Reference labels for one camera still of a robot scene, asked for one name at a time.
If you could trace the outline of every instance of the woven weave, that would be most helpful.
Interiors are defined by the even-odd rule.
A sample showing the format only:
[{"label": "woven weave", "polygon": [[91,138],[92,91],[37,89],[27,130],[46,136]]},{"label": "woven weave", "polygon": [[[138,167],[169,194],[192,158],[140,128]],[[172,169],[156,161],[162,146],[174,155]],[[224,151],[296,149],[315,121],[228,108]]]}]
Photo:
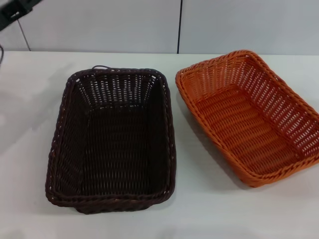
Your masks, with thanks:
[{"label": "woven weave", "polygon": [[251,187],[318,163],[319,115],[255,53],[177,73],[179,92],[238,177]]},{"label": "woven weave", "polygon": [[170,93],[152,69],[89,69],[63,94],[49,154],[48,200],[92,214],[167,200],[176,152]]}]

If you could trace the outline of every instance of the rectangular basket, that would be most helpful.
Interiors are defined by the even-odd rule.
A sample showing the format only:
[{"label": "rectangular basket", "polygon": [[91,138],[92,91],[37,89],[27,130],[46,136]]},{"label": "rectangular basket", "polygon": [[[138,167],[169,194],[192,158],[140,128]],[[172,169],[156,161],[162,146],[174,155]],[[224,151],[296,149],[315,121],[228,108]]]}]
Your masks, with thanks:
[{"label": "rectangular basket", "polygon": [[318,163],[319,115],[255,53],[241,50],[177,73],[188,108],[251,187]]},{"label": "rectangular basket", "polygon": [[48,200],[85,214],[136,211],[175,188],[170,93],[152,69],[89,69],[63,94],[49,154]]}]

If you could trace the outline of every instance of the black object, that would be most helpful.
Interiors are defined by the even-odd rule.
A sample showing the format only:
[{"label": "black object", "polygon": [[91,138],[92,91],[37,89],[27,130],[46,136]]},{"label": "black object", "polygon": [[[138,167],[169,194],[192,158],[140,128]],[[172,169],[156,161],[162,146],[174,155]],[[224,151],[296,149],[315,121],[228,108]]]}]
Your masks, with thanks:
[{"label": "black object", "polygon": [[0,31],[20,17],[27,15],[42,0],[9,0],[0,6]]},{"label": "black object", "polygon": [[165,76],[89,69],[66,83],[45,191],[85,214],[143,210],[175,188],[176,150]]}]

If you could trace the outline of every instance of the basket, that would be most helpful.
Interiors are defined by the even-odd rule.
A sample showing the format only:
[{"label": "basket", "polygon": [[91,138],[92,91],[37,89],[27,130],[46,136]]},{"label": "basket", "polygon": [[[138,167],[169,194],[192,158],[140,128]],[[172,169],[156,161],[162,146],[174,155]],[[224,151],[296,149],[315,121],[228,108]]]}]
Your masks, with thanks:
[{"label": "basket", "polygon": [[259,187],[318,163],[319,115],[255,53],[177,73],[188,108],[238,177]]},{"label": "basket", "polygon": [[85,214],[143,210],[175,188],[170,93],[152,69],[72,75],[49,154],[48,200]]}]

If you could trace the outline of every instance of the basket handle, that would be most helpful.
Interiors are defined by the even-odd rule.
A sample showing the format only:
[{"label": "basket handle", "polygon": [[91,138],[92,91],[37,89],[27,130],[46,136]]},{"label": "basket handle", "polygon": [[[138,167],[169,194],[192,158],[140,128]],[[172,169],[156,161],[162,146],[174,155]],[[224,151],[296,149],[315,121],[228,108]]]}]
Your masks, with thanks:
[{"label": "basket handle", "polygon": [[93,66],[93,67],[92,67],[92,69],[95,69],[95,68],[98,68],[98,67],[106,68],[106,69],[108,69],[108,70],[112,70],[112,69],[113,69],[112,67],[103,66],[103,65],[96,65],[96,66]]}]

